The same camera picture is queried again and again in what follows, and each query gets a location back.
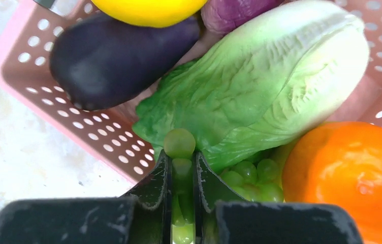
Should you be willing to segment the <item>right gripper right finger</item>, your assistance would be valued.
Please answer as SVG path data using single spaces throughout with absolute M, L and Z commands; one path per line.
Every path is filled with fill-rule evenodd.
M 193 154 L 194 243 L 229 243 L 230 231 L 216 202 L 246 201 L 210 168 L 200 151 Z

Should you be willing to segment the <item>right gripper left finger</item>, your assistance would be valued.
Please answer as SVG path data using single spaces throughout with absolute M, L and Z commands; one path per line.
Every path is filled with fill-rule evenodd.
M 162 150 L 152 171 L 123 194 L 135 202 L 128 243 L 172 243 L 171 158 Z

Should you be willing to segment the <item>green grapes bunch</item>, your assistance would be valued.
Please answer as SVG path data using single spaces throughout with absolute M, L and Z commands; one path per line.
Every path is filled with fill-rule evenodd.
M 186 129 L 173 129 L 167 133 L 163 145 L 172 159 L 172 239 L 173 243 L 193 243 L 193 163 L 196 148 L 193 135 Z M 225 169 L 221 180 L 234 192 L 252 202 L 283 202 L 283 190 L 278 183 L 279 165 L 272 159 L 258 164 L 244 160 Z

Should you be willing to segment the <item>green lettuce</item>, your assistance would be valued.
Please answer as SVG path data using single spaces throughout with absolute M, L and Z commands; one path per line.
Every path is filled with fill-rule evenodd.
M 190 131 L 215 172 L 287 144 L 332 115 L 362 79 L 365 24 L 330 1 L 295 1 L 238 27 L 163 77 L 133 131 L 158 150 Z

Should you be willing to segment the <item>orange tangerine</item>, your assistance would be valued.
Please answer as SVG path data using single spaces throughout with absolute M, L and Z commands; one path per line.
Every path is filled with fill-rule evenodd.
M 281 184 L 287 202 L 344 208 L 365 243 L 382 243 L 382 128 L 332 122 L 306 133 L 290 152 Z

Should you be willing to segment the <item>dark purple eggplant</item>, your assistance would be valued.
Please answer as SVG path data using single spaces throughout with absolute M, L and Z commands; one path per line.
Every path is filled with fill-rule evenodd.
M 66 28 L 49 58 L 71 103 L 94 111 L 123 104 L 172 69 L 200 37 L 196 17 L 170 27 L 139 27 L 97 13 Z

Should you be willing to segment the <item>yellow lemon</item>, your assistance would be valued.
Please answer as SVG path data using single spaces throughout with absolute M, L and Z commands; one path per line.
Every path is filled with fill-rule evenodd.
M 122 22 L 164 28 L 198 12 L 206 0 L 93 0 L 102 12 Z

